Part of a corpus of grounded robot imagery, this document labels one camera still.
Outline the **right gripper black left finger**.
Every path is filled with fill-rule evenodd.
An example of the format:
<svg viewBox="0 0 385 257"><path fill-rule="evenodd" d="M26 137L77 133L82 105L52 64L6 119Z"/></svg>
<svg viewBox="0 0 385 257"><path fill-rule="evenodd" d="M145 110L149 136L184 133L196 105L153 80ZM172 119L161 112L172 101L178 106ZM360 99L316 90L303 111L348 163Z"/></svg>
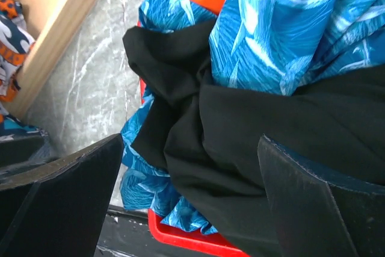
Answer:
<svg viewBox="0 0 385 257"><path fill-rule="evenodd" d="M93 256L122 153L114 134L1 180L1 256Z"/></svg>

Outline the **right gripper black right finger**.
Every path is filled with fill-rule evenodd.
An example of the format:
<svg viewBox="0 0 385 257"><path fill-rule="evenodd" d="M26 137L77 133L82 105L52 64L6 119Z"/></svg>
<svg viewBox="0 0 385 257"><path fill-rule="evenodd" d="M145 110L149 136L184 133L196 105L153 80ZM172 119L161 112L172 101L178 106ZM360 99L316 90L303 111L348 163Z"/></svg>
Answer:
<svg viewBox="0 0 385 257"><path fill-rule="evenodd" d="M263 136L262 179L283 256L384 256L384 187Z"/></svg>

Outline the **black shorts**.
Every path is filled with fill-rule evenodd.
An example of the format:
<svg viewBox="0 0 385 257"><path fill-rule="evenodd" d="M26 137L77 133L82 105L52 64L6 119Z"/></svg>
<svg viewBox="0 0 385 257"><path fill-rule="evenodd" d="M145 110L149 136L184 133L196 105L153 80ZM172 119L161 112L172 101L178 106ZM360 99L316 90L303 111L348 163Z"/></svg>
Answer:
<svg viewBox="0 0 385 257"><path fill-rule="evenodd" d="M384 66L298 88L293 96L217 86L209 20L173 33L127 30L130 68L155 95L132 148L250 256L283 256L262 179L266 136L311 161L384 187Z"/></svg>

